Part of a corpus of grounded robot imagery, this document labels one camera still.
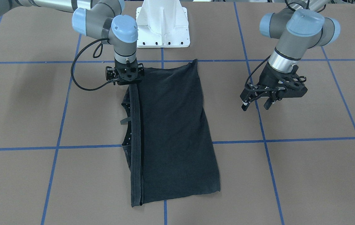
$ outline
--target robot end effector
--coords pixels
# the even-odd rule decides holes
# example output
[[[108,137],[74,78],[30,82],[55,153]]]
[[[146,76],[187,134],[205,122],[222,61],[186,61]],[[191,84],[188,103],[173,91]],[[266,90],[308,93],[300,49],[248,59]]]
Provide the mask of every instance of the robot end effector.
[[[305,95],[308,91],[303,84],[306,77],[296,74],[297,64],[308,48],[335,41],[340,34],[340,24],[333,18],[324,18],[309,9],[301,7],[291,10],[286,7],[279,13],[266,14],[260,22],[260,32],[279,41],[260,75],[259,82],[256,85],[246,82],[240,95],[244,111],[251,102],[261,97],[268,97],[264,104],[267,110],[283,98]]]
[[[115,69],[106,69],[106,78],[120,85],[138,83],[143,66],[136,59],[138,30],[132,17],[121,15],[123,0],[0,0],[0,16],[18,6],[39,6],[73,13],[75,31],[103,44],[113,44]]]

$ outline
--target dark garment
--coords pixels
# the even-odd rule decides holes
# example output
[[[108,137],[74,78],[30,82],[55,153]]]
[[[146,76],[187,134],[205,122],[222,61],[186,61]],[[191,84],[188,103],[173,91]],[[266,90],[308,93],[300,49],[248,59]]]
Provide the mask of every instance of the dark garment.
[[[174,69],[146,68],[122,105],[132,207],[220,191],[197,60]]]

